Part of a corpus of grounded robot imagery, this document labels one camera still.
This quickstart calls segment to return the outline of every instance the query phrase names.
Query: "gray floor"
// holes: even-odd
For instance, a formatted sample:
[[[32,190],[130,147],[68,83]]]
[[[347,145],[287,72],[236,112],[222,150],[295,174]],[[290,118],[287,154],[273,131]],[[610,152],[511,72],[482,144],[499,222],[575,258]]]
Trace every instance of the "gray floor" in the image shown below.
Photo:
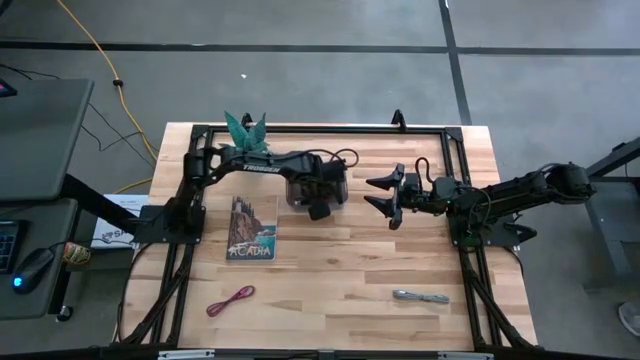
[[[443,46],[437,0],[68,0],[100,41]],[[449,0],[458,46],[640,47],[634,0]],[[0,40],[85,41],[52,0],[21,0],[0,18]],[[151,142],[169,121],[221,120],[267,111],[272,121],[387,123],[401,108],[421,124],[460,124],[446,54],[111,52],[127,100]],[[134,131],[112,76],[93,51],[0,50],[0,63],[96,82],[93,104],[121,132]],[[588,165],[640,135],[640,57],[460,56],[474,125],[491,129],[507,179],[550,161]],[[3,69],[0,76],[17,81]],[[115,134],[92,112],[85,126]],[[141,151],[142,144],[132,141]],[[81,134],[71,172],[102,192],[149,177],[125,144],[97,151]],[[639,174],[632,164],[630,174]],[[148,188],[135,191],[145,193]],[[587,295],[604,271],[584,207],[525,213],[539,236],[522,259],[534,325],[548,349],[640,358],[640,340],[619,324],[630,290]],[[123,272],[84,279],[77,314],[0,328],[0,352],[106,344]]]

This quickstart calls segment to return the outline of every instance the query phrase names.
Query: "red wire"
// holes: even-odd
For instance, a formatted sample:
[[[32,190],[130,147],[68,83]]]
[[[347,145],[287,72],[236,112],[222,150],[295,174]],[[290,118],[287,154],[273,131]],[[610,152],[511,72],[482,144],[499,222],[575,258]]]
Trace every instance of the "red wire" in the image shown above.
[[[215,317],[220,314],[220,312],[222,312],[222,310],[227,307],[227,305],[237,300],[246,299],[249,296],[253,295],[253,293],[255,292],[256,288],[253,287],[253,285],[245,286],[242,289],[238,290],[238,292],[230,297],[229,300],[209,305],[209,307],[207,307],[207,315],[209,315],[209,317]]]

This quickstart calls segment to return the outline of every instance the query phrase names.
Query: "frame leg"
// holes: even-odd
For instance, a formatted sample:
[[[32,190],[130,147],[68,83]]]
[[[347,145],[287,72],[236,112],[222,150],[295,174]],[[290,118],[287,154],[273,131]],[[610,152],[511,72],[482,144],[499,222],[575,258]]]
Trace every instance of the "frame leg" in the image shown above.
[[[64,178],[60,197],[76,200],[81,209],[104,219],[129,234],[133,235],[136,232],[135,225],[129,220],[137,219],[137,216],[69,174]]]

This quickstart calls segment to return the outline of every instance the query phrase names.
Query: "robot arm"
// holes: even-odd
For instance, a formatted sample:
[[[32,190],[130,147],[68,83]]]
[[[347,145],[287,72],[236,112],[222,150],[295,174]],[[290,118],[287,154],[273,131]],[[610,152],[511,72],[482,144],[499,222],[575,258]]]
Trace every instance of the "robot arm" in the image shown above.
[[[332,154],[331,160],[323,162],[319,155],[313,154],[317,151]],[[183,178],[180,187],[166,205],[167,225],[170,229],[183,226],[188,228],[192,223],[190,209],[196,194],[234,171],[283,176],[289,185],[295,184],[300,188],[303,197],[301,204],[310,205],[309,215],[312,220],[327,217],[331,214],[327,204],[331,198],[335,198],[340,204],[346,200],[346,194],[341,191],[342,187],[339,185],[346,182],[347,165],[338,153],[306,150],[286,154],[262,154],[243,152],[228,145],[220,148],[205,147],[189,152],[183,158]],[[220,165],[215,168],[211,165],[214,156],[220,158]]]
[[[418,173],[404,174],[404,165],[384,178],[369,179],[369,185],[394,189],[391,199],[365,196],[385,217],[391,217],[389,228],[402,223],[402,208],[434,215],[453,214],[466,219],[468,230],[478,231],[485,224],[538,205],[555,202],[580,204],[595,190],[584,168],[569,164],[548,164],[523,177],[514,178],[482,189],[464,185],[451,177],[439,177],[431,191],[424,191]]]

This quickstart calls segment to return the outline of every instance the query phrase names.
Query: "butcher block tabletop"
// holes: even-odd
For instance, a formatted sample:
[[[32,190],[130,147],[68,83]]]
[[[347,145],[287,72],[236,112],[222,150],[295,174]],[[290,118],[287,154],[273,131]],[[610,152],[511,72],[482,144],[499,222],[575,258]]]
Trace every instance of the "butcher block tabletop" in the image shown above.
[[[189,145],[192,125],[167,124],[149,194],[151,204],[163,205],[175,194],[182,178],[182,157]],[[484,126],[462,129],[474,186],[500,182],[489,129]],[[359,164],[347,171],[349,199],[330,217],[311,221],[306,212],[294,211],[287,205],[285,180],[278,175],[235,172],[206,188],[205,230],[195,250],[179,346],[473,349],[459,256],[450,244],[446,217],[405,211],[400,229],[391,231],[388,219],[363,199],[364,195],[390,197],[390,192],[369,186],[365,180],[390,174],[397,163],[404,164],[409,171],[420,156],[429,159],[432,178],[444,175],[439,138],[408,134],[274,133],[267,134],[266,141],[275,153],[310,148],[358,151]],[[229,134],[220,133],[215,135],[214,143],[233,144],[233,141]],[[454,146],[451,151],[458,172]],[[344,156],[347,162],[353,160],[348,153]],[[275,260],[225,260],[231,199],[238,195],[279,197]],[[158,296],[167,248],[163,244],[150,246],[133,269],[122,323],[125,336],[143,319]],[[535,343],[518,263],[504,249],[488,248],[486,252],[496,302],[525,339]],[[252,297],[232,303],[217,317],[207,316],[208,305],[228,299],[246,285],[255,286]],[[395,300],[394,289],[444,294],[451,302]],[[165,315],[163,339],[168,333],[174,301],[175,295]],[[486,312],[482,305],[478,307],[483,335],[489,341]]]

